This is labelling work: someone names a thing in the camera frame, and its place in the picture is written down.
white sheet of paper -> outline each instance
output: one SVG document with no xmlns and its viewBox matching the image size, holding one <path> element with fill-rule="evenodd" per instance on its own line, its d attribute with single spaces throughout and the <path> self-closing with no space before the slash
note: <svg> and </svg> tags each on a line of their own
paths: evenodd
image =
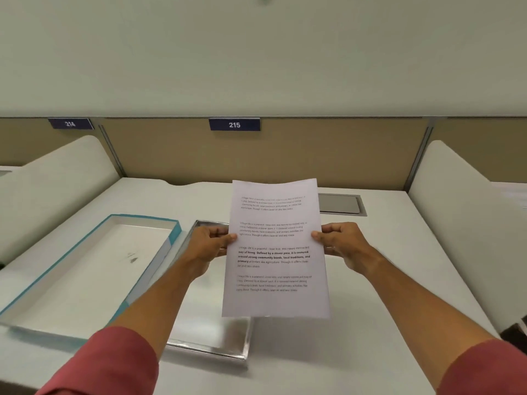
<svg viewBox="0 0 527 395">
<path fill-rule="evenodd" d="M 329 318 L 317 180 L 232 184 L 222 316 Z"/>
</svg>

pink shirt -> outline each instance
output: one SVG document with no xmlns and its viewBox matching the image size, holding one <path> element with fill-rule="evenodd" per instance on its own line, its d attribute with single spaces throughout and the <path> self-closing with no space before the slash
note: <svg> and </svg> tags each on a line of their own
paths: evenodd
<svg viewBox="0 0 527 395">
<path fill-rule="evenodd" d="M 150 395 L 157 378 L 158 361 L 148 342 L 132 330 L 108 327 L 96 332 L 37 395 Z M 452 363 L 438 394 L 527 394 L 527 356 L 501 340 L 476 345 Z"/>
</svg>

number plate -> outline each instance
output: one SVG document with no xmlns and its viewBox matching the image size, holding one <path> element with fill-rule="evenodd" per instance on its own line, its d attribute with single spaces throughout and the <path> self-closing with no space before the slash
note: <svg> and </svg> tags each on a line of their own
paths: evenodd
<svg viewBox="0 0 527 395">
<path fill-rule="evenodd" d="M 81 129 L 93 130 L 88 118 L 48 118 L 54 129 Z"/>
<path fill-rule="evenodd" d="M 209 125 L 214 131 L 259 132 L 260 118 L 210 118 Z"/>
</svg>

metallic tray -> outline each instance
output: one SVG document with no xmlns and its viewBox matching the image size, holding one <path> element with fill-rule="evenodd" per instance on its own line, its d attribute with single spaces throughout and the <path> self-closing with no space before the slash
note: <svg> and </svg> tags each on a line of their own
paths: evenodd
<svg viewBox="0 0 527 395">
<path fill-rule="evenodd" d="M 215 225 L 228 223 L 195 221 L 171 264 L 187 249 L 196 227 Z M 223 256 L 214 259 L 206 274 L 189 287 L 167 342 L 167 349 L 184 350 L 207 358 L 247 365 L 253 319 L 221 317 L 224 280 Z"/>
</svg>

forearm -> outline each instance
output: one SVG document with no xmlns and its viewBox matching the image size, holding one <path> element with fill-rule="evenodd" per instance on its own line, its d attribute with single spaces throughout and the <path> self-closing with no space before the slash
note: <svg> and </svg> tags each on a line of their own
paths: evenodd
<svg viewBox="0 0 527 395">
<path fill-rule="evenodd" d="M 110 326 L 126 327 L 153 347 L 158 359 L 174 326 L 183 298 L 193 279 L 189 261 L 177 261 Z"/>
<path fill-rule="evenodd" d="M 374 261 L 365 276 L 434 388 L 458 356 L 494 338 L 386 259 Z"/>
</svg>

